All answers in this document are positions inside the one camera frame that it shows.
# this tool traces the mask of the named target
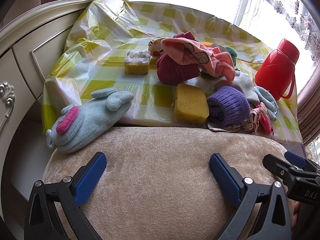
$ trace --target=person's hand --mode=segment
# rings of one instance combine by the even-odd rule
[[[299,210],[300,210],[300,202],[296,202],[294,204],[294,208],[293,208],[293,218],[292,218],[292,224],[291,224],[291,229],[292,230],[294,230],[294,228],[295,228],[295,226],[297,224]]]

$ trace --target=patterned cloth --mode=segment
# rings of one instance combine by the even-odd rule
[[[171,4],[97,0],[75,22],[65,53],[52,67],[44,84],[42,117],[50,129],[61,109],[71,103],[91,100],[90,93],[115,87],[134,94],[129,111],[120,120],[138,126],[181,126],[173,119],[171,106],[175,86],[163,84],[151,59],[146,75],[126,75],[123,60],[130,49],[147,49],[150,40],[192,31],[196,40],[230,46],[238,53],[237,68],[251,78],[272,51],[244,30],[210,14]],[[201,74],[186,83],[201,87],[206,96],[215,78]],[[275,140],[301,143],[297,123],[297,93],[278,102],[278,119],[272,123]]]
[[[250,134],[255,133],[258,130],[260,118],[261,109],[251,109],[249,117],[244,121],[244,124],[242,125],[243,129]]]

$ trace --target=light blue towel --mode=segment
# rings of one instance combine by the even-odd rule
[[[276,100],[273,96],[264,88],[255,86],[253,90],[258,95],[259,101],[264,103],[267,108],[267,114],[270,117],[271,121],[275,121],[278,118],[279,107],[276,103]]]
[[[91,93],[91,97],[94,99],[79,106],[78,115],[67,131],[57,134],[58,123],[76,104],[61,110],[62,116],[46,132],[48,147],[57,147],[64,154],[83,148],[119,121],[129,110],[133,100],[131,92],[117,92],[116,88],[97,90]]]

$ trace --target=stuffed toy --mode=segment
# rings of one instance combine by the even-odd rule
[[[75,152],[112,127],[129,110],[133,94],[106,88],[91,93],[93,100],[82,106],[71,104],[46,132],[49,148],[64,154]]]
[[[160,58],[165,53],[161,47],[161,41],[163,39],[164,38],[158,38],[158,39],[149,41],[148,50],[151,53],[152,57]]]

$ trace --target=dirty sponge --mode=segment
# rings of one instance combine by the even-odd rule
[[[144,75],[149,71],[151,53],[147,50],[129,51],[125,57],[124,71],[127,74]]]
[[[179,84],[176,89],[173,117],[177,122],[204,124],[209,107],[201,88]]]

